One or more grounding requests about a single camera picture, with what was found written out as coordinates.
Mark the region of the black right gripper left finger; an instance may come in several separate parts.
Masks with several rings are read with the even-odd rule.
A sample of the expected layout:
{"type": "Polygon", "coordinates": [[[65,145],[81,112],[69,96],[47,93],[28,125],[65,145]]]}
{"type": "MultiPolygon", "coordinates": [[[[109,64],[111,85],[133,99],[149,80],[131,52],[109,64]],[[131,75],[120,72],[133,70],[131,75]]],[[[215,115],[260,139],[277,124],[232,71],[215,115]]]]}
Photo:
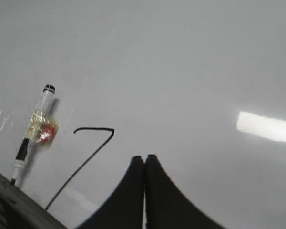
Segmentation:
{"type": "Polygon", "coordinates": [[[143,218],[143,160],[131,158],[122,180],[79,229],[141,229],[143,218]]]}

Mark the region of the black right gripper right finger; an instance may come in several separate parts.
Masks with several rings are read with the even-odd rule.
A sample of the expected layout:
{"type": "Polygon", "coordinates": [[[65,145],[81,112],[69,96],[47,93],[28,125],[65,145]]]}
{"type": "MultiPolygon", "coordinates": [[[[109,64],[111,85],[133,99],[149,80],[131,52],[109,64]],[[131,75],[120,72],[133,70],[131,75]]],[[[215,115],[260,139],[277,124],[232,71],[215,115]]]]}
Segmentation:
{"type": "Polygon", "coordinates": [[[183,195],[156,155],[148,155],[145,162],[145,195],[148,229],[223,228],[183,195]]]}

